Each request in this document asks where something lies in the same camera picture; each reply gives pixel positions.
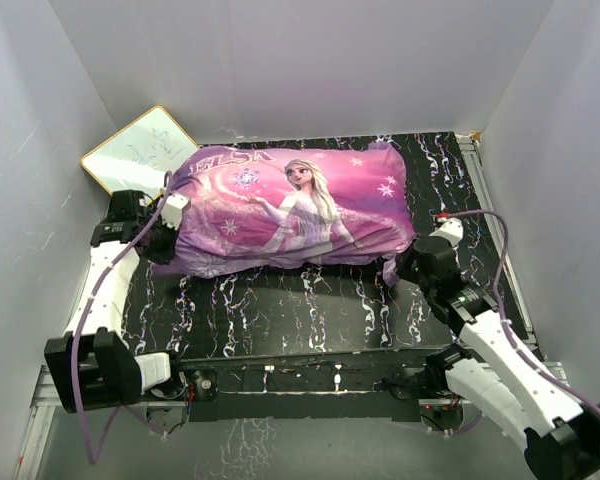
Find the pink purple Elsa pillowcase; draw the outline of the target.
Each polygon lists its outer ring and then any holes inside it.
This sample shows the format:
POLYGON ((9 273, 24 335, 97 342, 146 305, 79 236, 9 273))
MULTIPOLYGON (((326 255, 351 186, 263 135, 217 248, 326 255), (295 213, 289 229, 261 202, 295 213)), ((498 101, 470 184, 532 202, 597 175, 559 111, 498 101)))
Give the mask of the pink purple Elsa pillowcase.
POLYGON ((215 278, 258 267, 382 263, 386 285, 415 238, 407 169, 390 144, 357 150, 209 146, 174 173, 185 212, 157 275, 215 278))

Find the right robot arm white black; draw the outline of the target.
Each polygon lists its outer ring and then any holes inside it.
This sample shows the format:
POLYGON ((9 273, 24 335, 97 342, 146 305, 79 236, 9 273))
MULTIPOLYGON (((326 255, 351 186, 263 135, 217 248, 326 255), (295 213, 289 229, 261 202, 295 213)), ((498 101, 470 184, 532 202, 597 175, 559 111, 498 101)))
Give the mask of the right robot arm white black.
POLYGON ((405 279, 458 338, 426 360, 427 388, 474 404, 510 437, 537 479, 586 479, 600 470, 600 404, 559 381, 499 317, 493 297, 465 281, 449 240, 420 238, 405 279))

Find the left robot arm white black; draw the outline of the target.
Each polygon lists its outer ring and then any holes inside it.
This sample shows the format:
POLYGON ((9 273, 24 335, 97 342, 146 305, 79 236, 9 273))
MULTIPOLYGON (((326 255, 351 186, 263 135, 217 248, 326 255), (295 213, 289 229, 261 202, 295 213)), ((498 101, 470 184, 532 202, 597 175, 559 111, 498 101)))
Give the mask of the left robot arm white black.
POLYGON ((134 354, 122 339, 132 277, 142 260, 166 265, 175 257, 190 201, 178 193, 156 200, 138 190, 112 194, 90 240, 90 265, 78 306, 64 333, 47 341, 44 357, 64 409, 133 405, 157 391, 180 396, 187 376, 166 351, 134 354))

